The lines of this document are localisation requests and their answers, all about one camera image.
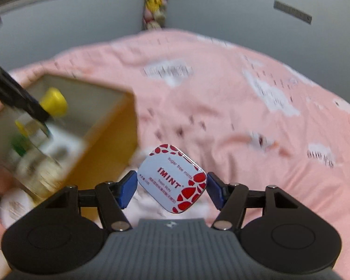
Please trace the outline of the beige printed paper box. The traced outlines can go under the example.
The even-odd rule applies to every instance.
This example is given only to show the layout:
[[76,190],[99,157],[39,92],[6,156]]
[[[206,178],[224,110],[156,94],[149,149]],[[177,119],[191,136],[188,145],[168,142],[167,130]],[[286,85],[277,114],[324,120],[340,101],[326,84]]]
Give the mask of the beige printed paper box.
[[20,159],[15,177],[38,201],[58,191],[86,149],[82,138],[55,129],[51,137]]

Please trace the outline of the white round patterned container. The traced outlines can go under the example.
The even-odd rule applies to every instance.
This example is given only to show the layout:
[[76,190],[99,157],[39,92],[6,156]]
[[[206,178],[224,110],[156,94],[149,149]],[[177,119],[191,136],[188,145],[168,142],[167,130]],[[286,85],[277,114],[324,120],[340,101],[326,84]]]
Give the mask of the white round patterned container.
[[0,201],[0,221],[9,228],[34,208],[33,199],[22,189],[9,190]]

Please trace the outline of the orange cardboard storage box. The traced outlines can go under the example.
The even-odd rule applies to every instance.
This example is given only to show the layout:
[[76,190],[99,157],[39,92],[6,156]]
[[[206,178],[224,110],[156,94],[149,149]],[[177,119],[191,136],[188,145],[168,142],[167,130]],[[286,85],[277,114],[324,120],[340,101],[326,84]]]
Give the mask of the orange cardboard storage box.
[[19,113],[0,110],[0,169],[9,171],[34,203],[66,185],[87,190],[118,181],[138,147],[132,92],[53,75],[42,76],[28,90],[40,98],[51,88],[65,97],[67,112],[48,120],[50,137],[38,134],[40,145],[24,155],[14,150],[20,136],[14,123]]

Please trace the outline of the yellow capped small bottle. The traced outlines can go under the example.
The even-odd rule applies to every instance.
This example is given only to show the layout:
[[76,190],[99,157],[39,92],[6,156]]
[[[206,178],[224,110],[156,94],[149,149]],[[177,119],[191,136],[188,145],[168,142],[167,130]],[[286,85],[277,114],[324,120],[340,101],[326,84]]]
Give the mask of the yellow capped small bottle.
[[54,87],[49,88],[40,100],[40,107],[46,112],[42,119],[36,119],[28,113],[15,120],[19,133],[34,144],[42,143],[51,137],[46,122],[52,118],[63,117],[67,113],[68,104],[62,93]]

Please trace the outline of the green spray bottle white cap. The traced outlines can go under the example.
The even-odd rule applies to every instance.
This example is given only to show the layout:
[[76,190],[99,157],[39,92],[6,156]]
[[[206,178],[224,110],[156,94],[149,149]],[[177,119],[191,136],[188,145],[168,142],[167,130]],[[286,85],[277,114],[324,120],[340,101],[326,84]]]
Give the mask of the green spray bottle white cap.
[[10,148],[7,154],[9,166],[14,167],[20,159],[33,148],[30,139],[24,135],[13,135],[10,139]]

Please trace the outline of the grey wall plate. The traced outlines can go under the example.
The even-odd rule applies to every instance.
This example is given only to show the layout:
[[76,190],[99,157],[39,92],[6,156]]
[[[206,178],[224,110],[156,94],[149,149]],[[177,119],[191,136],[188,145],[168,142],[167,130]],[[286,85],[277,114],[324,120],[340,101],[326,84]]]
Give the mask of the grey wall plate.
[[309,25],[312,23],[312,16],[310,14],[305,13],[303,11],[300,11],[299,9],[294,8],[288,4],[285,4],[285,3],[282,3],[278,0],[275,0],[273,7],[275,10],[284,12],[292,17],[295,17],[295,18],[309,24]]

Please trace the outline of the pink patterned bed sheet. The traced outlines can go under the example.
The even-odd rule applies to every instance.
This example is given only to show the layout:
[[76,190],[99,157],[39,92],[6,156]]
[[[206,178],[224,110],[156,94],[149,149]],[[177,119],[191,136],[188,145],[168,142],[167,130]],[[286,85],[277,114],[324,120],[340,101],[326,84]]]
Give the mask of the pink patterned bed sheet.
[[[138,147],[118,181],[66,185],[5,229],[8,279],[350,279],[350,104],[286,64],[181,30],[78,47],[13,71],[134,95]],[[171,144],[228,185],[181,214],[114,186]],[[16,186],[0,169],[1,198]]]

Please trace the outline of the white red mint tin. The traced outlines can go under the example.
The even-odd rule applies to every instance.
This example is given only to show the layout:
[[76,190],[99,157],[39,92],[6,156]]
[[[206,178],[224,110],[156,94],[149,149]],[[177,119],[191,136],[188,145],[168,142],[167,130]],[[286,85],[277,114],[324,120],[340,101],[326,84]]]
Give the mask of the white red mint tin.
[[149,153],[137,170],[137,179],[144,190],[172,214],[188,210],[207,188],[206,172],[168,143]]

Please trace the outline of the hanging plush toys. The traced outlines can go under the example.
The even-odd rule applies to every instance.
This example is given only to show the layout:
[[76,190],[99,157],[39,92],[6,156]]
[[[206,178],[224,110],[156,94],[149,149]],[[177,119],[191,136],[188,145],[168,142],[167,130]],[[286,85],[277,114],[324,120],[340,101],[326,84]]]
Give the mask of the hanging plush toys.
[[165,27],[168,0],[145,0],[143,9],[143,29],[153,30]]

